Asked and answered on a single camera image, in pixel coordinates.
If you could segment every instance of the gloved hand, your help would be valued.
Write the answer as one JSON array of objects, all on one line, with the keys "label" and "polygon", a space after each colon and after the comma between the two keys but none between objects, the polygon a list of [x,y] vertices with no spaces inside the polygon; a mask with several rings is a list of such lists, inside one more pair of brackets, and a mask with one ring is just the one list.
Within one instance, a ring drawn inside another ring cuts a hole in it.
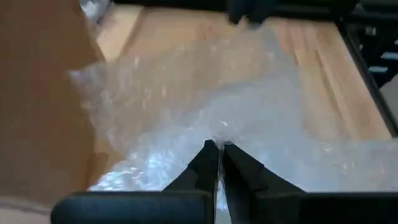
[{"label": "gloved hand", "polygon": [[279,0],[228,0],[228,17],[238,24],[243,16],[250,23],[261,24],[277,7]]}]

